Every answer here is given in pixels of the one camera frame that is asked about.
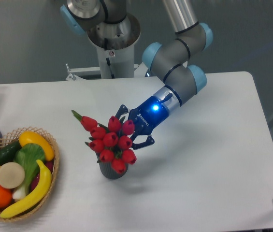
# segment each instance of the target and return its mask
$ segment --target green leaf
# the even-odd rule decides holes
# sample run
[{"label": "green leaf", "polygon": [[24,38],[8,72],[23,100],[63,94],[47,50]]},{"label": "green leaf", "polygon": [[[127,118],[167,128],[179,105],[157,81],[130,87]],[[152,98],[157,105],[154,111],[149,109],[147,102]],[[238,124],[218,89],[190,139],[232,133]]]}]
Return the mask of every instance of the green leaf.
[{"label": "green leaf", "polygon": [[116,159],[121,158],[121,155],[122,155],[122,151],[121,150],[115,152],[115,158]]},{"label": "green leaf", "polygon": [[121,124],[123,123],[123,121],[125,120],[125,116],[123,116],[121,119],[119,119],[119,122],[121,122]]},{"label": "green leaf", "polygon": [[77,113],[75,110],[72,110],[72,113],[74,117],[77,118],[78,121],[82,120],[82,116],[79,113]]},{"label": "green leaf", "polygon": [[14,190],[14,194],[18,196],[27,196],[31,182],[40,172],[39,165],[36,160],[45,162],[45,153],[43,148],[37,144],[24,145],[15,155],[14,162],[20,164],[25,170],[25,179],[20,186]]},{"label": "green leaf", "polygon": [[100,127],[103,127],[103,128],[106,130],[106,133],[109,132],[109,129],[108,129],[107,126],[105,126],[105,125],[103,125],[103,124],[101,124],[101,123],[98,123],[98,125],[99,125]]}]

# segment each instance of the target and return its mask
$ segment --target toy banana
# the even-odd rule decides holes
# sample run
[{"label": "toy banana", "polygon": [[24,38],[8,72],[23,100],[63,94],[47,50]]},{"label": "toy banana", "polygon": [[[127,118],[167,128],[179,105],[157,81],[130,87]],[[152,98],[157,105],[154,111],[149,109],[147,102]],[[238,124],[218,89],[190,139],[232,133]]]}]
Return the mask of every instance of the toy banana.
[{"label": "toy banana", "polygon": [[36,161],[40,167],[40,180],[36,188],[25,198],[10,205],[2,211],[1,218],[12,218],[36,205],[48,192],[51,184],[51,172],[41,160]]}]

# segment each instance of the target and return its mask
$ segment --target woven basket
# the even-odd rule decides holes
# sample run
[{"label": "woven basket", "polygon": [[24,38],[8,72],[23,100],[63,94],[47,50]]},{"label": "woven basket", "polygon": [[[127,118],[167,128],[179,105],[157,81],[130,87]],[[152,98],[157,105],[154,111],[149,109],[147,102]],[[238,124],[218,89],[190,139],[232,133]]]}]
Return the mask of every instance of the woven basket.
[{"label": "woven basket", "polygon": [[31,211],[29,211],[25,214],[21,214],[21,215],[15,216],[13,218],[9,218],[9,219],[0,218],[1,222],[16,222],[16,221],[26,219],[26,218],[30,217],[31,215],[33,215],[36,211],[38,211],[41,208],[41,206],[48,199],[48,197],[55,185],[55,181],[56,181],[56,177],[57,177],[57,173],[58,173],[58,168],[59,168],[59,148],[58,148],[58,144],[56,143],[56,140],[47,131],[45,131],[41,128],[38,129],[38,128],[33,128],[33,127],[18,128],[16,130],[8,133],[7,135],[3,136],[2,139],[0,139],[0,149],[2,147],[12,143],[13,141],[17,140],[19,138],[20,134],[24,131],[34,131],[34,132],[40,134],[41,136],[43,136],[47,140],[47,142],[53,148],[54,153],[55,153],[55,161],[54,161],[54,169],[53,169],[53,173],[52,173],[52,182],[51,182],[51,185],[50,185],[50,188],[49,188],[47,194],[38,203],[38,205],[34,209],[32,209]]}]

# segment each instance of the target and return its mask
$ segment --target flower bouquet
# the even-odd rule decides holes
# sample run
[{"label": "flower bouquet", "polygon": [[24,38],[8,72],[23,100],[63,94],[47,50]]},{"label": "flower bouquet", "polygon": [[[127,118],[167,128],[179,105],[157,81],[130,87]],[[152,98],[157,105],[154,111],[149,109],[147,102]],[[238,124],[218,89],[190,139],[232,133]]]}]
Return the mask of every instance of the flower bouquet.
[{"label": "flower bouquet", "polygon": [[102,174],[109,179],[122,177],[127,172],[128,165],[136,162],[131,149],[133,142],[129,137],[135,130],[133,121],[124,122],[125,117],[119,119],[111,116],[108,126],[105,126],[74,110],[72,113],[84,129],[90,132],[91,137],[88,139],[91,142],[85,144],[96,153]]}]

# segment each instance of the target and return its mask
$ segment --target white table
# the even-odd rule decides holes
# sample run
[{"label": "white table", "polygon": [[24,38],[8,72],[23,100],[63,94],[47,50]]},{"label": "white table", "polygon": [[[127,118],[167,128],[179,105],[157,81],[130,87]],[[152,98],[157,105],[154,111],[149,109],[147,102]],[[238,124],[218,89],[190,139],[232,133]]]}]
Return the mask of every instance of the white table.
[{"label": "white table", "polygon": [[207,74],[207,86],[152,133],[121,179],[106,179],[71,110],[107,124],[139,106],[155,77],[0,85],[0,130],[50,132],[61,164],[51,199],[0,231],[186,232],[273,228],[273,143],[252,76]]}]

